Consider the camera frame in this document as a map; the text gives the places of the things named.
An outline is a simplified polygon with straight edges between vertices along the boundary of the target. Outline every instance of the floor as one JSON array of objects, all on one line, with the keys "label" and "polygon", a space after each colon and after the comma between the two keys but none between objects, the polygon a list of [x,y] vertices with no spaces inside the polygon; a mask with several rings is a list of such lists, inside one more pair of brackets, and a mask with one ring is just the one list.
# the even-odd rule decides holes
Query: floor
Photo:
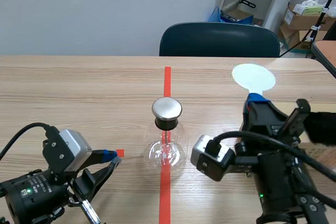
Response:
[{"label": "floor", "polygon": [[[283,54],[286,51],[285,47],[282,46],[280,49],[280,54]],[[306,54],[299,54],[297,52],[288,52],[282,58],[305,58]]]}]

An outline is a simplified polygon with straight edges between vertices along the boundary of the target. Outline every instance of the sticker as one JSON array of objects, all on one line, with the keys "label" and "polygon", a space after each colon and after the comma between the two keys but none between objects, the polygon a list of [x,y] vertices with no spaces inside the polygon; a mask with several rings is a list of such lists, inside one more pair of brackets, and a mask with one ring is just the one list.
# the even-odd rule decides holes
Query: sticker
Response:
[{"label": "sticker", "polygon": [[293,17],[294,14],[290,10],[287,10],[285,15],[285,21],[288,25],[290,25],[290,23],[292,22]]}]

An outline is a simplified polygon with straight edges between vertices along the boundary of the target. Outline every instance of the robotic arm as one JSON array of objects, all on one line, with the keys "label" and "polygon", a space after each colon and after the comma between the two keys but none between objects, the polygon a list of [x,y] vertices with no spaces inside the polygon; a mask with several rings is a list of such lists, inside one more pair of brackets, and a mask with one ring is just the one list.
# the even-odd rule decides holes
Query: robotic arm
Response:
[{"label": "robotic arm", "polygon": [[[286,116],[269,100],[251,93],[244,106],[242,131],[226,132],[214,139],[202,135],[192,150],[191,163],[214,181],[227,173],[253,174],[262,215],[257,224],[280,221],[308,224],[329,223],[324,203],[336,208],[334,200],[322,195],[303,163],[311,165],[333,181],[336,174],[307,156],[298,147],[303,121],[310,113],[305,99]],[[220,141],[240,137],[236,153]]]},{"label": "robotic arm", "polygon": [[[101,223],[90,202],[121,158],[115,151],[93,151],[79,132],[59,132],[54,126],[33,123],[12,138],[0,153],[0,159],[25,131],[36,126],[46,130],[43,156],[49,168],[0,183],[0,197],[5,197],[14,223],[51,223],[64,214],[66,205],[80,207],[90,223]],[[86,169],[103,163],[110,164],[94,174]]]}]

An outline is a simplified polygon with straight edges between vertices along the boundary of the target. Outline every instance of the cardboard box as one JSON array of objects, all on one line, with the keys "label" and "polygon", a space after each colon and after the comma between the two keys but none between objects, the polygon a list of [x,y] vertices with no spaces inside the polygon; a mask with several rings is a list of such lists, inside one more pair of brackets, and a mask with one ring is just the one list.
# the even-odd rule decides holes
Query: cardboard box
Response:
[{"label": "cardboard box", "polygon": [[[284,22],[289,26],[291,30],[309,30],[312,26],[316,25],[320,15],[308,15],[302,16],[294,13],[289,7],[287,7]],[[323,18],[320,31],[328,31],[336,18],[325,16]]]},{"label": "cardboard box", "polygon": [[314,15],[314,14],[321,14],[322,13],[322,5],[320,6],[305,6],[305,5],[300,5],[297,4],[293,12],[300,14],[300,15]]},{"label": "cardboard box", "polygon": [[[289,48],[293,47],[299,41],[301,41],[304,36],[307,34],[307,30],[292,30],[289,26],[284,22],[280,26],[279,30],[279,41],[284,44],[284,47],[288,50]],[[319,31],[317,33],[315,41],[322,40],[326,35],[326,31]],[[299,52],[302,54],[306,54],[310,52],[310,43],[309,41],[305,41],[300,45],[294,47],[291,52]]]}]

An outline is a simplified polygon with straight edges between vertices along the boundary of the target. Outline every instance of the dark green chair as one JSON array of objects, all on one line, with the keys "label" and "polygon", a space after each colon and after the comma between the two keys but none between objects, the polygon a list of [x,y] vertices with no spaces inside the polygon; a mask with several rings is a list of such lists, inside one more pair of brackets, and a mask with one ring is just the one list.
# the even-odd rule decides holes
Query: dark green chair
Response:
[{"label": "dark green chair", "polygon": [[280,44],[268,29],[231,23],[182,23],[163,34],[160,56],[278,58]]}]

